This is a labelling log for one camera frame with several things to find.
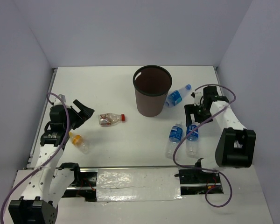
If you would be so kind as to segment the clear bottle red cap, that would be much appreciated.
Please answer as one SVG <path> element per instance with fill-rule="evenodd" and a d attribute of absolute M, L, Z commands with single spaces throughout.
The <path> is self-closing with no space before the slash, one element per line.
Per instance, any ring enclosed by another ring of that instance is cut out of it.
<path fill-rule="evenodd" d="M 98 116 L 98 122 L 102 127 L 113 126 L 119 122 L 125 122 L 124 114 L 105 113 Z"/>

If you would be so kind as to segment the blue label bottle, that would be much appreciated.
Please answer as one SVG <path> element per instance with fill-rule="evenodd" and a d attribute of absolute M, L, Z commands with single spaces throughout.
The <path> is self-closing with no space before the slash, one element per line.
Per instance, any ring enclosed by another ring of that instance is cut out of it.
<path fill-rule="evenodd" d="M 173 152 L 176 148 L 176 146 L 180 143 L 183 137 L 183 126 L 182 122 L 177 122 L 174 126 L 172 126 L 169 136 L 168 136 L 168 141 L 165 149 L 165 157 L 166 158 L 172 158 L 173 157 Z"/>
<path fill-rule="evenodd" d="M 196 124 L 186 123 L 186 135 L 188 135 L 194 129 L 195 131 L 186 139 L 186 154 L 191 158 L 196 158 L 199 150 L 199 131 Z"/>

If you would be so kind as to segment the clear bottle orange label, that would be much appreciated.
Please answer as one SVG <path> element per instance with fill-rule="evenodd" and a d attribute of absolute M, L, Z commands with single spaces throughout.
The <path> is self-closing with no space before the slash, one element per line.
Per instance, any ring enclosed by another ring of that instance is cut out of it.
<path fill-rule="evenodd" d="M 79 134 L 74 134 L 72 132 L 69 132 L 69 137 L 71 143 L 82 153 L 88 154 L 89 153 L 89 143 L 86 139 L 84 139 L 81 135 Z"/>

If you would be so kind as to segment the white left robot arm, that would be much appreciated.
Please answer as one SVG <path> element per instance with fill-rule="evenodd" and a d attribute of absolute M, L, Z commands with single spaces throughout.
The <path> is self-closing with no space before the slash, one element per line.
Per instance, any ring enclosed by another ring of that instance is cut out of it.
<path fill-rule="evenodd" d="M 40 152 L 35 169 L 24 180 L 28 185 L 18 200 L 11 200 L 8 212 L 15 224 L 54 224 L 58 203 L 69 185 L 77 186 L 82 174 L 77 163 L 58 162 L 70 139 L 70 130 L 79 128 L 94 113 L 94 110 L 73 102 L 80 111 L 63 104 L 54 105 L 49 112 L 49 121 L 40 139 Z"/>

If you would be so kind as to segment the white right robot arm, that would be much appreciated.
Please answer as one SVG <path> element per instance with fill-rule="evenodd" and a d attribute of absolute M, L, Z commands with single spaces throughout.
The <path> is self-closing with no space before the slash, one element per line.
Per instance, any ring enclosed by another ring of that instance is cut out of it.
<path fill-rule="evenodd" d="M 101 110 L 73 135 L 83 138 L 83 147 L 72 140 L 67 149 L 80 167 L 160 167 L 178 166 L 194 170 L 194 179 L 205 182 L 210 173 L 226 168 L 252 165 L 256 133 L 237 119 L 233 98 L 219 95 L 218 85 L 200 86 L 201 94 L 177 108 L 161 108 L 161 113 L 146 117 L 123 105 L 124 122 L 102 126 L 106 114 Z"/>

